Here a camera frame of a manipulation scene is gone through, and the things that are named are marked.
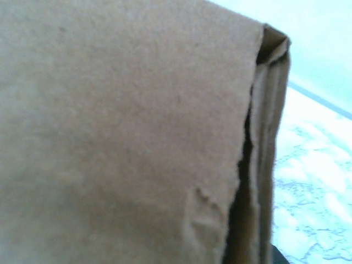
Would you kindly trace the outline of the brown cardboard box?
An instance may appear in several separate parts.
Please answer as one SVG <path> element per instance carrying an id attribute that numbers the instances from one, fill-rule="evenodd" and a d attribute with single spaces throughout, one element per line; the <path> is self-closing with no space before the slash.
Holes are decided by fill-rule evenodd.
<path id="1" fill-rule="evenodd" d="M 272 264 L 289 48 L 208 0 L 0 0 L 0 264 Z"/>

